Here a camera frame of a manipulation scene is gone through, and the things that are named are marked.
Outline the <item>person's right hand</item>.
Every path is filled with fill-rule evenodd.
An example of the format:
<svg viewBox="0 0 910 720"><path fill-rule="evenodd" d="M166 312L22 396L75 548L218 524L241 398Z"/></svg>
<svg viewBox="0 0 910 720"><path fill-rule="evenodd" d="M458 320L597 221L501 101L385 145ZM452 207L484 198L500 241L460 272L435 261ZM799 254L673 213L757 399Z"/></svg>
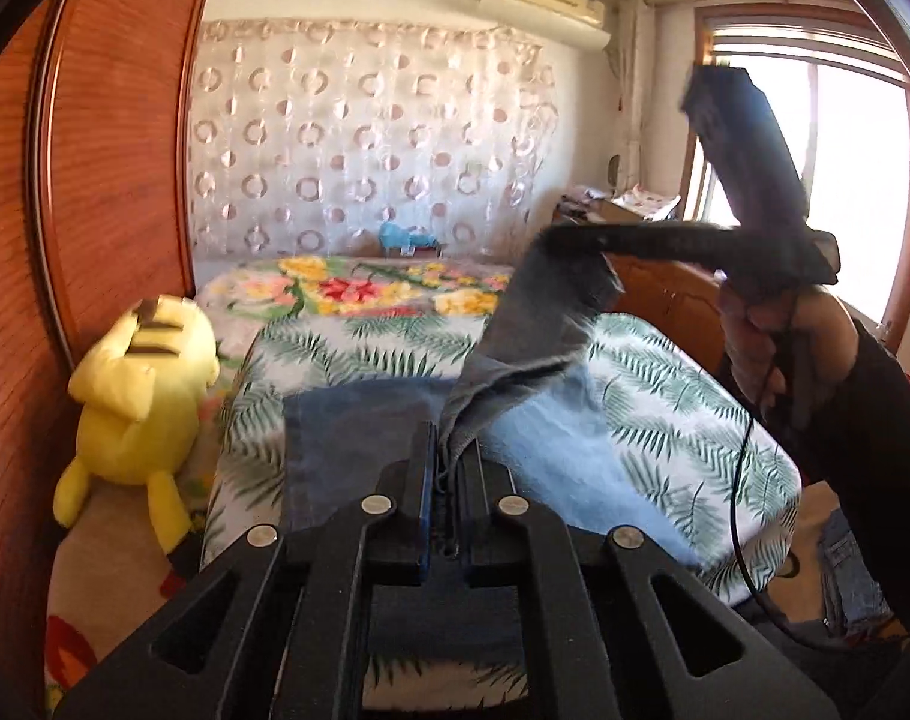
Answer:
<svg viewBox="0 0 910 720"><path fill-rule="evenodd" d="M749 302L725 281L718 309L734 383L764 415L780 398L811 415L857 362L857 326L843 302L825 289Z"/></svg>

